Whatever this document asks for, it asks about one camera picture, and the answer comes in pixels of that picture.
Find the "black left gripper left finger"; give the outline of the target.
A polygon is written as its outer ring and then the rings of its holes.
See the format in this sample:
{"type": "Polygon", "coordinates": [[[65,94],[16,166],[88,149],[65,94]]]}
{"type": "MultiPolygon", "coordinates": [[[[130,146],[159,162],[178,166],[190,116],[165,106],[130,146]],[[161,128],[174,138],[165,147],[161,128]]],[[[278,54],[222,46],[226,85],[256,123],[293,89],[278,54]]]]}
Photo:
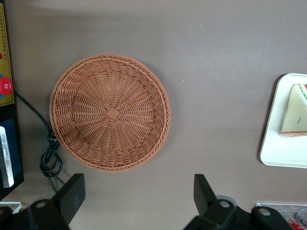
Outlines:
{"type": "Polygon", "coordinates": [[[74,174],[51,199],[37,200],[19,213],[0,208],[2,230],[68,230],[85,200],[84,174],[74,174]]]}

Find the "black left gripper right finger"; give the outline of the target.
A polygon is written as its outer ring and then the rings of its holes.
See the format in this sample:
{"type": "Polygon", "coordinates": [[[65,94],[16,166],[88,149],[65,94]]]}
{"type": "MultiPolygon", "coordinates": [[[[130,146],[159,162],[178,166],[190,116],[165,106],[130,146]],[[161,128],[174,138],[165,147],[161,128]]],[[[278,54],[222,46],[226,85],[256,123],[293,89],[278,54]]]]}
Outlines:
{"type": "Polygon", "coordinates": [[[291,230],[275,209],[254,207],[246,212],[226,199],[218,199],[203,174],[194,175],[194,202],[198,215],[186,230],[291,230]]]}

